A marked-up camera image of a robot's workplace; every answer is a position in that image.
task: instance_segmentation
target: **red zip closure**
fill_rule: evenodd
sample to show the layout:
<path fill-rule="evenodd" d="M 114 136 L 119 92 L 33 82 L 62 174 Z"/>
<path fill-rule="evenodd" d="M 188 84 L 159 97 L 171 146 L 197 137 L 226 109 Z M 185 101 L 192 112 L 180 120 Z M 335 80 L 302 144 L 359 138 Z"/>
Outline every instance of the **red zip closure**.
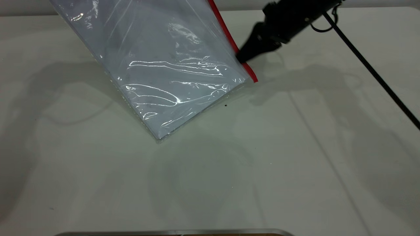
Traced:
<path fill-rule="evenodd" d="M 225 21 L 223 21 L 222 16 L 220 15 L 219 9 L 217 9 L 216 4 L 214 3 L 213 0 L 208 0 L 211 9 L 214 12 L 214 15 L 217 18 L 217 21 L 219 22 L 220 26 L 222 27 L 223 32 L 226 35 L 226 38 L 228 38 L 228 41 L 230 43 L 230 45 L 232 46 L 233 50 L 235 51 L 235 53 L 239 52 L 239 48 L 236 45 L 234 39 L 232 38 L 231 33 L 228 30 L 228 27 L 226 27 Z M 255 75 L 254 71 L 251 69 L 251 67 L 247 64 L 247 63 L 242 63 L 242 65 L 244 66 L 245 70 L 248 72 L 249 76 L 251 76 L 252 80 L 254 81 L 254 83 L 258 82 L 257 76 Z"/>

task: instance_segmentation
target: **black cable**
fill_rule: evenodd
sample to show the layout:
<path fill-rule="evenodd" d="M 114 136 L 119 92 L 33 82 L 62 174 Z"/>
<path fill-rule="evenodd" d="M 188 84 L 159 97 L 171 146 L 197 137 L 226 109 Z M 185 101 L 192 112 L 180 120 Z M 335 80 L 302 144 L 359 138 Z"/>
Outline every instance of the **black cable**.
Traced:
<path fill-rule="evenodd" d="M 357 56 L 357 58 L 363 63 L 363 65 L 368 69 L 368 71 L 373 75 L 373 77 L 378 81 L 378 83 L 385 89 L 385 91 L 391 96 L 392 100 L 401 108 L 401 110 L 408 116 L 408 118 L 413 122 L 413 124 L 420 130 L 420 121 L 414 116 L 414 114 L 407 108 L 407 106 L 400 100 L 400 98 L 392 91 L 392 89 L 386 84 L 386 82 L 381 78 L 381 76 L 373 69 L 373 67 L 368 63 L 368 61 L 360 54 L 356 47 L 350 42 L 350 40 L 343 34 L 339 27 L 334 23 L 333 19 L 324 11 L 324 17 L 327 19 L 328 23 L 333 27 L 337 32 L 340 38 L 347 44 L 350 50 Z"/>
<path fill-rule="evenodd" d="M 341 4 L 342 4 L 342 2 L 337 4 L 331 12 L 331 14 L 334 16 L 334 23 L 335 24 L 337 24 L 339 22 L 339 15 L 337 13 L 337 9 L 339 8 L 339 6 L 341 6 Z M 313 30 L 315 30 L 316 32 L 319 32 L 319 33 L 325 33 L 325 32 L 328 32 L 328 31 L 333 29 L 332 26 L 328 29 L 317 29 L 317 28 L 315 28 L 315 26 L 312 23 L 311 23 L 311 27 L 312 27 Z"/>

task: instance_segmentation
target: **white table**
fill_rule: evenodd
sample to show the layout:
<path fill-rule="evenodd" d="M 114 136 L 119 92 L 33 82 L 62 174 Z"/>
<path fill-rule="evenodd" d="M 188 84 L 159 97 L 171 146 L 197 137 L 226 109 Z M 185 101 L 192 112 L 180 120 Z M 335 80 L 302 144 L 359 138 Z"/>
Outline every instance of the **white table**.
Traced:
<path fill-rule="evenodd" d="M 420 12 L 339 14 L 420 117 Z M 222 15 L 239 45 L 263 18 Z M 157 144 L 60 17 L 0 18 L 0 235 L 420 233 L 420 132 L 334 32 L 250 65 L 259 83 Z"/>

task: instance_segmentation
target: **white wall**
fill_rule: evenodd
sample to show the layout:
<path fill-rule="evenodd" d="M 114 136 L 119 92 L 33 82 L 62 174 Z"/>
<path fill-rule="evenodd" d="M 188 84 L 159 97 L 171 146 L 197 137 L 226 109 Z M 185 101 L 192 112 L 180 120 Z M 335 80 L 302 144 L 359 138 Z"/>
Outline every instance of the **white wall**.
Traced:
<path fill-rule="evenodd" d="M 258 10 L 273 0 L 215 0 L 219 10 Z M 346 0 L 347 7 L 412 6 L 420 0 Z M 55 14 L 49 0 L 0 0 L 0 16 Z"/>

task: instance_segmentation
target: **clear plastic bag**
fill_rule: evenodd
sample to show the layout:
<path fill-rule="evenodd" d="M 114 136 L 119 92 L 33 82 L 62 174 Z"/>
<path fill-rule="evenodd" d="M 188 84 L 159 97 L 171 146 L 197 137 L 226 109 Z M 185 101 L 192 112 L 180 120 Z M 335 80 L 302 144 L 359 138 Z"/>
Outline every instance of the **clear plastic bag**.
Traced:
<path fill-rule="evenodd" d="M 207 0 L 51 0 L 157 138 L 250 76 Z"/>

